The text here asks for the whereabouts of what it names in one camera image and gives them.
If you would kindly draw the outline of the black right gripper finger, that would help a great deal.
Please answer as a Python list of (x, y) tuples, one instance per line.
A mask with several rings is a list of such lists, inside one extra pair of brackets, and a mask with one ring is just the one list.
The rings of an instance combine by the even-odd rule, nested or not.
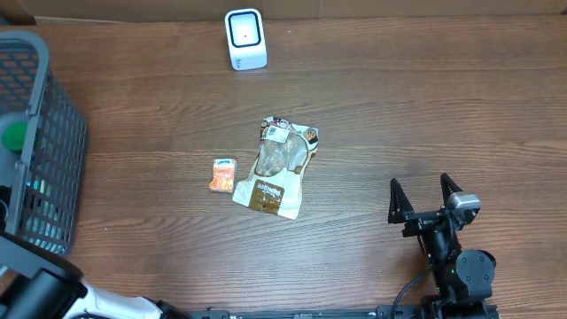
[(388, 222), (393, 224), (404, 223), (415, 212), (400, 183), (393, 178), (390, 181), (390, 205)]
[(443, 204), (447, 206), (450, 196), (455, 192), (460, 192), (462, 189), (453, 181), (453, 179), (447, 174), (443, 173), (440, 176), (440, 185), (443, 193)]

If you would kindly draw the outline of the brown white snack pouch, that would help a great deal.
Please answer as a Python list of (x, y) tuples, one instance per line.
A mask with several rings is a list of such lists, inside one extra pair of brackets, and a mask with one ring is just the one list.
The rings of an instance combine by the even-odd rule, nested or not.
[(247, 178), (232, 200), (252, 210), (290, 220), (298, 218), (303, 177), (318, 150), (319, 130), (270, 116), (260, 125), (260, 144)]

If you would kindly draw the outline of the orange tissue pack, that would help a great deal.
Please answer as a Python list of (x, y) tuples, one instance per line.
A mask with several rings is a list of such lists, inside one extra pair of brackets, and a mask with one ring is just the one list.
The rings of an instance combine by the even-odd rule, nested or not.
[(209, 190), (232, 193), (236, 171), (237, 161), (235, 159), (216, 159), (213, 165), (213, 179), (209, 183)]

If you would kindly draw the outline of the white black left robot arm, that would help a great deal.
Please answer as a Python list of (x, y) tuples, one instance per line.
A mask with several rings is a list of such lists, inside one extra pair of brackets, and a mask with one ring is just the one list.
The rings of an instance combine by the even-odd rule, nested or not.
[(1, 232), (1, 265), (16, 272), (1, 293), (3, 318), (189, 318), (163, 300), (99, 289), (65, 257)]

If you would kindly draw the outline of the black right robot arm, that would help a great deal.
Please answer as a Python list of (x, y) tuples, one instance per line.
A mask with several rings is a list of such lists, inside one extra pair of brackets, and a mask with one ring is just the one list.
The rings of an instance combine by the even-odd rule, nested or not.
[[(414, 210), (396, 179), (390, 181), (388, 222), (401, 224), (403, 237), (416, 237), (429, 269), (406, 284), (392, 303), (391, 318), (456, 319), (497, 318), (495, 305), (485, 303), (493, 295), (496, 259), (485, 250), (464, 250), (457, 232), (477, 217), (481, 201), (473, 192), (464, 191), (448, 174), (439, 178), (442, 206), (429, 212)], [(400, 307), (405, 293), (415, 284), (433, 276), (434, 295), (425, 296), (409, 310)]]

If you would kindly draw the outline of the white barcode scanner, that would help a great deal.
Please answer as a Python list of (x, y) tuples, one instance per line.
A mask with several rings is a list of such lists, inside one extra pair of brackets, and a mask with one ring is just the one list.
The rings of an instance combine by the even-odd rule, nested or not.
[(263, 68), (268, 51), (260, 12), (242, 8), (228, 12), (224, 19), (229, 59), (235, 71)]

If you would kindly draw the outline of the grey plastic mesh basket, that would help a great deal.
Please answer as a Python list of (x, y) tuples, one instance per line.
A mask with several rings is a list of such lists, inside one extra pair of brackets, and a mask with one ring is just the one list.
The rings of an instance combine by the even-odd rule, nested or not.
[(50, 70), (38, 35), (1, 34), (1, 135), (27, 123), (21, 154), (1, 142), (1, 229), (52, 253), (74, 243), (89, 141), (85, 118)]

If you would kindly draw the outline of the green capped bottle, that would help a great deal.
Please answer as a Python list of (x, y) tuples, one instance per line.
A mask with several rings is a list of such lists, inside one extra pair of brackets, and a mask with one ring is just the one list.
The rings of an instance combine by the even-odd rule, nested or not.
[(3, 147), (8, 151), (21, 154), (27, 134), (27, 123), (25, 121), (17, 121), (8, 125), (1, 135), (1, 142)]

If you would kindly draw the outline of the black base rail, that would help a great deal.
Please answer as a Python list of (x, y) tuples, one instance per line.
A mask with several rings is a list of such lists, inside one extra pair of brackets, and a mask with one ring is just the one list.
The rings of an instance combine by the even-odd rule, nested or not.
[(189, 311), (186, 315), (192, 319), (424, 319), (426, 315), (418, 306), (397, 306), (391, 315), (391, 306), (358, 309), (327, 310), (288, 310), (229, 312), (227, 310)]

